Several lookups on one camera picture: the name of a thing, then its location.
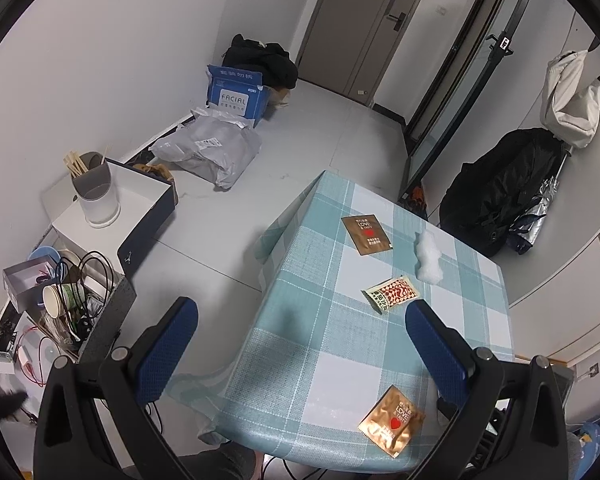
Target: blue cardboard box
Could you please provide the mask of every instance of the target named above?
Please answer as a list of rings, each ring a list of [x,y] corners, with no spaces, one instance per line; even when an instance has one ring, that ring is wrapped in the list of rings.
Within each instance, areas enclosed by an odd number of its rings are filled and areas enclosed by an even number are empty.
[[[258,124],[269,101],[262,74],[228,66],[209,65],[211,83],[206,92],[209,104]]]

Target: gold foil packet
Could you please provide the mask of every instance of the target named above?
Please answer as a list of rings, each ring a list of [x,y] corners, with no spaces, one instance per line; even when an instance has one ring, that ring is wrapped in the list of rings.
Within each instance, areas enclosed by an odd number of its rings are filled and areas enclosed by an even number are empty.
[[[376,215],[345,216],[342,223],[362,255],[381,253],[394,248]]]
[[[358,425],[371,441],[396,458],[420,431],[425,414],[395,386],[390,386]]]
[[[362,293],[381,314],[392,306],[420,297],[420,293],[406,276],[386,280],[379,285],[363,290]]]

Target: gray pants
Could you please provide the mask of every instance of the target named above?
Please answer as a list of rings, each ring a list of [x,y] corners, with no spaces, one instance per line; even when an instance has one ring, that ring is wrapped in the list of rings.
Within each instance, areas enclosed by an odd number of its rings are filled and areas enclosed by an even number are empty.
[[[250,480],[256,469],[255,453],[235,442],[178,458],[196,480]],[[125,467],[124,473],[142,480],[134,465]]]

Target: door frame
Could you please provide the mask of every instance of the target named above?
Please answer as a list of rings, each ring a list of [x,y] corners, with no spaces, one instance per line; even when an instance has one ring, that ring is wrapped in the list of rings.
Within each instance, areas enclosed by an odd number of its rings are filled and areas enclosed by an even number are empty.
[[[453,137],[456,130],[460,127],[460,124],[462,124],[462,121],[464,121],[464,118],[467,116],[474,103],[477,101],[482,90],[491,78],[491,75],[493,74],[494,70],[496,70],[499,63],[507,55],[506,53],[507,51],[509,51],[508,45],[510,39],[515,30],[518,28],[518,24],[520,23],[520,19],[522,19],[522,15],[524,14],[528,3],[529,0],[518,0],[518,2],[516,3],[516,7],[512,15],[510,16],[507,25],[500,34],[500,37],[497,38],[496,43],[493,45],[493,49],[491,51],[487,64],[482,69],[482,72],[478,76],[478,79],[474,83],[470,92],[467,94],[466,98],[464,99],[464,102],[462,102],[460,109],[456,112],[451,122],[445,128],[445,131],[440,136],[440,139],[433,147],[429,155],[427,155],[424,162],[420,166],[420,169],[413,175],[413,178],[409,179],[408,175],[403,177],[403,184],[400,186],[400,193],[398,195],[398,203],[404,204],[404,201],[406,200],[411,190],[416,186],[418,182],[422,180],[427,171],[429,171],[429,168],[440,156],[442,150],[445,149],[446,145],[451,140],[451,137]],[[409,156],[407,159],[407,163],[405,165],[406,171],[409,171],[410,161],[411,156]]]
[[[300,49],[298,50],[298,56],[296,57],[296,65],[297,66],[299,66],[300,62],[302,61],[302,55],[304,54],[304,49],[306,47],[306,44],[309,41],[309,36],[311,35],[311,32],[314,28],[315,20],[318,17],[318,13],[320,12],[320,7],[322,6],[323,2],[324,2],[324,0],[316,1],[314,11],[311,14],[311,19],[309,20],[306,31],[304,32],[304,37],[302,38],[302,43],[300,44]],[[378,28],[380,27],[380,24],[382,23],[382,20],[384,20],[384,17],[386,15],[386,12],[382,12],[382,10],[387,5],[391,5],[392,2],[393,2],[393,0],[383,0],[382,1],[382,6],[378,10],[378,15],[376,16],[376,20],[374,21],[374,23],[371,27],[371,32],[369,33],[369,37],[365,40],[365,43],[362,48],[362,52],[358,56],[358,59],[356,60],[354,66],[353,66],[352,72],[357,73],[360,70],[360,67],[362,66],[362,63],[364,62],[364,59],[366,57],[366,53],[368,52],[369,47],[371,46],[371,42],[373,41],[373,38],[376,35],[376,32],[378,31]],[[391,60],[394,57],[395,51],[397,50],[398,45],[402,41],[402,37],[404,36],[405,31],[409,27],[411,19],[414,15],[416,9],[418,8],[419,4],[420,4],[420,0],[414,0],[413,5],[411,6],[411,9],[409,9],[407,16],[405,17],[404,21],[402,22],[402,27],[400,28],[400,31],[398,32],[398,35],[395,38],[394,44],[391,47],[391,50],[389,51],[389,54],[387,55],[386,60],[384,61],[384,64],[382,65],[382,69],[381,69],[380,73],[378,74],[378,78],[376,79],[376,82],[374,83],[371,91],[369,92],[369,94],[367,96],[366,103],[364,103],[363,106],[366,106],[366,107],[373,106],[373,103],[374,103],[373,98],[374,98],[374,95],[376,94],[376,90],[378,90],[378,87],[380,86],[380,82],[382,81],[382,78],[384,77],[384,74],[389,67],[389,63],[391,63]],[[352,73],[352,75],[349,76],[349,81],[353,81],[354,79],[355,79],[355,77],[353,77],[353,73]],[[321,88],[324,88],[325,90],[329,90],[330,92],[334,92],[338,95],[346,97],[347,99],[350,99],[353,102],[362,104],[359,101],[352,99],[351,97],[349,97],[346,94],[341,94],[340,92],[333,91],[330,88],[326,88],[324,86],[318,85],[311,81],[308,81],[308,82],[311,84],[315,84],[316,86],[319,86]]]
[[[407,123],[407,126],[404,129],[404,139],[405,140],[411,136],[413,129],[416,127],[416,124],[418,124],[418,122],[420,121],[420,118],[422,117],[424,111],[427,109],[427,107],[429,107],[429,104],[430,104],[431,100],[433,99],[433,96],[436,94],[436,91],[438,90],[440,84],[442,83],[442,80],[445,78],[446,74],[448,73],[449,69],[451,68],[452,63],[456,60],[458,52],[460,51],[460,47],[466,40],[466,37],[469,34],[469,31],[471,30],[472,26],[474,25],[475,19],[476,19],[478,13],[480,12],[480,9],[482,8],[482,4],[484,3],[484,1],[485,0],[475,0],[474,1],[474,4],[472,5],[471,10],[469,10],[469,14],[467,15],[466,19],[464,20],[464,23],[462,24],[460,32],[458,32],[458,36],[454,40],[454,43],[451,46],[451,49],[449,50],[449,53],[446,55],[445,60],[442,62],[442,65],[440,66],[440,69],[436,73],[436,76],[433,78],[431,85],[427,89],[427,92],[424,94],[422,101],[420,101],[420,104],[416,108],[416,111],[413,113],[411,119],[409,120],[409,122]],[[496,3],[494,4],[493,12],[487,18],[487,26],[491,23],[491,20],[493,19],[494,14],[497,12],[497,8],[501,2],[502,2],[502,0],[497,0]],[[474,48],[471,50],[471,53],[469,55],[470,59],[473,58],[473,56],[475,55],[475,51],[478,48],[479,48],[479,44],[474,45]],[[440,115],[442,108],[445,107],[445,104],[448,102],[450,96],[453,94],[454,90],[458,86],[458,83],[459,83],[462,75],[464,74],[464,72],[466,72],[467,68],[468,68],[467,66],[462,67],[462,70],[460,71],[460,73],[458,74],[458,76],[456,77],[456,79],[454,80],[452,85],[450,86],[445,97],[443,98],[443,101],[440,103],[438,110],[431,118],[431,121],[429,121],[429,124],[427,125],[427,128],[425,129],[424,133],[420,136],[419,139],[415,140],[415,145],[411,150],[412,152],[414,152],[418,148],[418,146],[422,142],[422,139],[426,136],[427,132],[429,131],[430,126]]]

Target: tile floor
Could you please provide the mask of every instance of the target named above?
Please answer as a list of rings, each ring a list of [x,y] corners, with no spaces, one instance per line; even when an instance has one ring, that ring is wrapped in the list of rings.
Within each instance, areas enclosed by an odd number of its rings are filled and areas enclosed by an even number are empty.
[[[121,344],[132,344],[177,297],[189,296],[198,304],[198,329],[178,371],[205,374],[235,356],[261,298],[253,242],[322,170],[390,200],[398,195],[406,160],[400,126],[369,108],[299,81],[289,106],[275,110],[256,130],[262,149],[227,192],[172,166],[180,202],[134,277],[138,298],[122,326]],[[215,351],[210,354],[208,348]],[[197,439],[191,410],[166,396],[158,407],[165,437],[177,454],[207,448]],[[129,456],[102,411],[120,462],[128,465]],[[292,469],[300,478],[311,471],[299,465]],[[323,479],[352,477],[329,472]],[[280,460],[266,478],[288,479]]]

